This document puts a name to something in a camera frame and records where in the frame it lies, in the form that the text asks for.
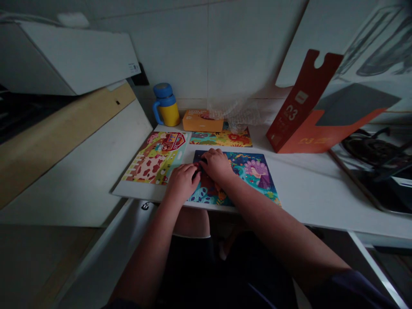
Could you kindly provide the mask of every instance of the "white appliance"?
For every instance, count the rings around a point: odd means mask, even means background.
[[[127,33],[0,24],[0,84],[11,92],[79,95],[141,73]]]

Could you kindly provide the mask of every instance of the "left hand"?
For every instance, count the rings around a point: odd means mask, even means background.
[[[182,207],[200,182],[201,172],[198,172],[192,180],[196,171],[197,167],[194,164],[182,164],[175,168],[170,176],[164,201],[176,205],[176,207]]]

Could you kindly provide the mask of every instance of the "puzzle board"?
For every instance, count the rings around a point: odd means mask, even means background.
[[[193,163],[201,160],[206,151],[196,150]],[[281,206],[278,193],[273,184],[272,176],[267,167],[263,154],[250,154],[242,152],[224,152],[232,166],[233,171],[251,187],[266,195],[276,204]],[[232,201],[226,193],[205,172],[196,191],[189,198],[190,202],[205,204],[216,204],[222,206],[233,206]]]
[[[233,134],[229,130],[229,124],[223,123],[221,132],[193,132],[190,143],[194,145],[215,145],[228,147],[252,147],[249,129],[246,128],[239,134]]]
[[[182,163],[187,138],[188,133],[152,132],[121,180],[166,185]]]

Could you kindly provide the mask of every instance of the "purple sleeve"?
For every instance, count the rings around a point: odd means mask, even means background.
[[[101,309],[140,309],[140,307],[131,300],[116,298],[112,303],[105,305]]]
[[[361,273],[348,270],[336,274],[316,288],[308,297],[317,308],[397,309]]]

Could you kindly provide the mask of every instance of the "white table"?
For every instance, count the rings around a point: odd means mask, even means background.
[[[267,125],[249,127],[252,148],[221,147],[222,151],[262,153],[282,207],[300,222],[338,230],[412,239],[412,220],[376,209],[327,153],[277,154],[265,137]],[[183,126],[158,125],[155,131],[184,132]],[[183,163],[209,145],[188,145]],[[160,202],[166,186],[138,183],[134,198]],[[236,212],[234,207],[186,202],[185,206]]]

